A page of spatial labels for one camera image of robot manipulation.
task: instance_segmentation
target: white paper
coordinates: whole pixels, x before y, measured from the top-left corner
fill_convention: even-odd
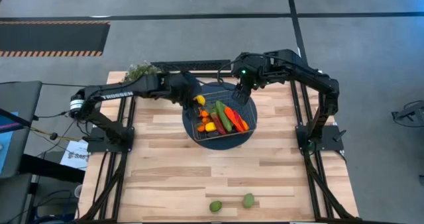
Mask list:
[[[88,163],[87,145],[84,140],[70,141],[60,164],[85,170]]]

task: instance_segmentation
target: hazard stripe tape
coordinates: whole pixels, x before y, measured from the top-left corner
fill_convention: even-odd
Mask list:
[[[0,57],[101,56],[101,51],[0,51]]]
[[[7,21],[0,25],[111,25],[110,21]]]

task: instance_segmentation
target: yellow bell pepper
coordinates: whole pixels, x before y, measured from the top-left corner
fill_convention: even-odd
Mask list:
[[[204,106],[206,104],[206,99],[202,95],[194,97],[193,100],[197,101],[198,104],[200,104],[201,106]]]
[[[209,122],[208,124],[206,124],[205,129],[207,132],[211,132],[211,131],[216,131],[217,127],[215,126],[214,122]]]

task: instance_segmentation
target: black floor mat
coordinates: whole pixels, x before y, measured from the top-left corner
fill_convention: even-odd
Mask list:
[[[0,57],[101,56],[108,21],[0,22]]]
[[[230,60],[206,60],[206,61],[183,61],[183,62],[152,62],[153,66],[160,68],[164,72],[189,70],[189,71],[210,71],[218,70]],[[224,71],[231,70],[231,66],[223,68]]]

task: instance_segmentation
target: orange and black striped mat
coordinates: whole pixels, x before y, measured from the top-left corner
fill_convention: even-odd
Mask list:
[[[109,21],[0,21],[0,57],[101,56]]]

